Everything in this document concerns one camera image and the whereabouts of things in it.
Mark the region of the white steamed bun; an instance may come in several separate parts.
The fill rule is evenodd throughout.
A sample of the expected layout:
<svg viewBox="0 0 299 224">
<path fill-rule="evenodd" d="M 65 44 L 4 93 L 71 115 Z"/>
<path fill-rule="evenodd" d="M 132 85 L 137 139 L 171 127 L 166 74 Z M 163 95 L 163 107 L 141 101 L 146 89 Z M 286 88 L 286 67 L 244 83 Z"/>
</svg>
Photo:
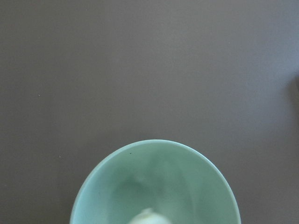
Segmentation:
<svg viewBox="0 0 299 224">
<path fill-rule="evenodd" d="M 171 224 L 169 218 L 156 213 L 153 209 L 148 208 L 142 210 L 138 215 L 134 216 L 129 224 Z"/>
</svg>

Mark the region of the mint green bowl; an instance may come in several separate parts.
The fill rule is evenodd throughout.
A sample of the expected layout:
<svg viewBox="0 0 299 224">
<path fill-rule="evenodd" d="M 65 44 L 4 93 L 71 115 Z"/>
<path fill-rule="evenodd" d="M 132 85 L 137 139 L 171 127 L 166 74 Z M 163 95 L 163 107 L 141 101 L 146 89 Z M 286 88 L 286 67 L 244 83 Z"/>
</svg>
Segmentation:
<svg viewBox="0 0 299 224">
<path fill-rule="evenodd" d="M 72 224 L 128 224 L 150 211 L 173 224 L 239 224 L 231 187 L 196 150 L 170 140 L 142 140 L 103 159 L 74 202 Z"/>
</svg>

